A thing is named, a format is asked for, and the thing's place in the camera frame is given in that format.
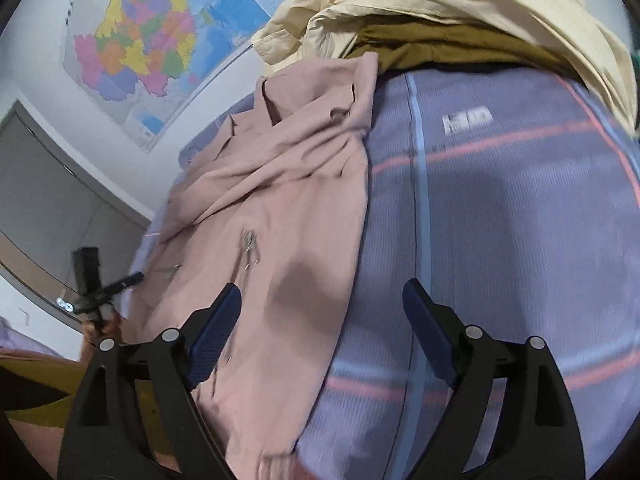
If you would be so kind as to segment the person's left hand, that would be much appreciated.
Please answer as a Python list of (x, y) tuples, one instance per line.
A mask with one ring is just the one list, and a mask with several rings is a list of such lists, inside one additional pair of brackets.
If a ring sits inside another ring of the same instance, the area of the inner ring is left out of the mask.
[(82, 345), (80, 350), (79, 361), (81, 363), (89, 363), (99, 347), (100, 341), (104, 338), (114, 339), (116, 342), (122, 341), (122, 330), (120, 323), (122, 318), (117, 310), (113, 310), (107, 315), (106, 320), (102, 323), (85, 319), (82, 322)]

